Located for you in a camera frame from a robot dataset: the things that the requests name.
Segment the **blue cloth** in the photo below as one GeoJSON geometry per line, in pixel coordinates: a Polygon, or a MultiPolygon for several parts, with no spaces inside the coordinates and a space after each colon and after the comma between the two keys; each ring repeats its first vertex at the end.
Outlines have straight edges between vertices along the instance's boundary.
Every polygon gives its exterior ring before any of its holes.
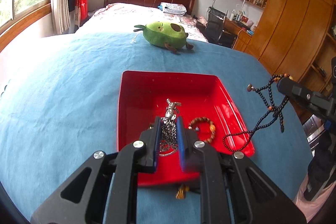
{"type": "MultiPolygon", "coordinates": [[[[270,75],[252,56],[191,41],[193,51],[174,55],[140,34],[76,34],[45,38],[43,54],[12,79],[0,100],[0,181],[22,214],[36,208],[93,152],[116,151],[117,104],[125,70],[176,71],[217,75],[246,126],[265,113],[263,101],[248,93],[270,75]]],[[[274,87],[274,100],[283,95],[274,87]]],[[[252,160],[293,199],[312,155],[293,107],[277,123],[257,132],[252,160]]],[[[176,200],[172,186],[138,191],[138,223],[199,223],[200,197],[176,200]]]]}

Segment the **silver chain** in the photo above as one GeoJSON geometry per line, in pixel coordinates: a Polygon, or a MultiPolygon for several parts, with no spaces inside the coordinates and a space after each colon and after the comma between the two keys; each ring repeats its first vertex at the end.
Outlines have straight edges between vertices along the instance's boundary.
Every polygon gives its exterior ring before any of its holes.
{"type": "Polygon", "coordinates": [[[170,152],[159,154],[161,157],[169,156],[177,151],[177,134],[176,134],[176,106],[180,106],[179,102],[170,102],[167,99],[168,107],[166,108],[166,114],[162,117],[162,128],[161,128],[161,142],[160,142],[160,152],[170,152]]]}

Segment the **brown oval spot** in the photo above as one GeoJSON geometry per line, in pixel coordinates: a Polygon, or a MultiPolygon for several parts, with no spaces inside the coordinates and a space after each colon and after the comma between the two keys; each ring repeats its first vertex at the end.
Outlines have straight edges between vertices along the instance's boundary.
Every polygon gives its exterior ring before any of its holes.
{"type": "Polygon", "coordinates": [[[170,26],[175,32],[180,32],[181,31],[181,27],[177,24],[170,23],[170,26]]]}

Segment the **desk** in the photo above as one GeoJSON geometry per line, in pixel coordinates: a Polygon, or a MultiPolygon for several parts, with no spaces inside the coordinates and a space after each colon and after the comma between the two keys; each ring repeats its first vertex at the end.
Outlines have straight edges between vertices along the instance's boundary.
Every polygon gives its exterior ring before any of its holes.
{"type": "Polygon", "coordinates": [[[245,52],[252,36],[248,34],[242,27],[229,20],[225,20],[224,30],[228,30],[230,33],[238,35],[233,49],[240,52],[245,52]]]}

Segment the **black cord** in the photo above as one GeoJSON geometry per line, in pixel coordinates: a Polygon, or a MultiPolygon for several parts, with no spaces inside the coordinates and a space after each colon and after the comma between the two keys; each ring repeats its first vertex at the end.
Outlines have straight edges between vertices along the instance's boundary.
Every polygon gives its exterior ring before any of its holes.
{"type": "Polygon", "coordinates": [[[243,131],[243,132],[238,132],[238,133],[233,133],[233,134],[228,134],[225,135],[223,137],[223,145],[225,146],[225,148],[231,152],[236,152],[236,151],[241,151],[243,150],[246,146],[248,146],[248,144],[251,142],[251,139],[254,135],[254,133],[259,130],[259,129],[264,129],[267,128],[269,126],[271,126],[273,123],[275,123],[275,121],[279,118],[280,120],[280,129],[281,132],[283,133],[285,131],[285,127],[284,127],[284,117],[282,114],[282,110],[285,107],[285,105],[288,103],[289,98],[287,96],[285,96],[280,104],[280,106],[276,106],[274,104],[274,100],[273,100],[273,94],[272,94],[272,84],[274,82],[277,82],[279,80],[281,80],[284,77],[290,77],[290,75],[288,74],[284,74],[284,75],[273,75],[271,77],[271,79],[268,81],[268,84],[262,88],[256,89],[254,88],[251,84],[248,85],[247,87],[247,91],[255,91],[257,94],[259,94],[259,96],[261,97],[261,99],[263,100],[265,106],[268,108],[268,111],[266,112],[265,115],[263,115],[259,121],[257,122],[257,124],[255,125],[253,130],[249,130],[249,131],[243,131]],[[268,104],[266,98],[263,96],[263,94],[261,93],[261,91],[268,89],[268,95],[269,95],[269,101],[270,101],[270,105],[268,104]],[[267,124],[264,125],[260,125],[261,122],[271,113],[273,112],[273,120],[267,124]],[[248,134],[249,138],[247,140],[247,142],[239,149],[232,149],[230,148],[226,143],[225,143],[225,139],[230,137],[230,136],[238,136],[241,134],[248,134]]]}

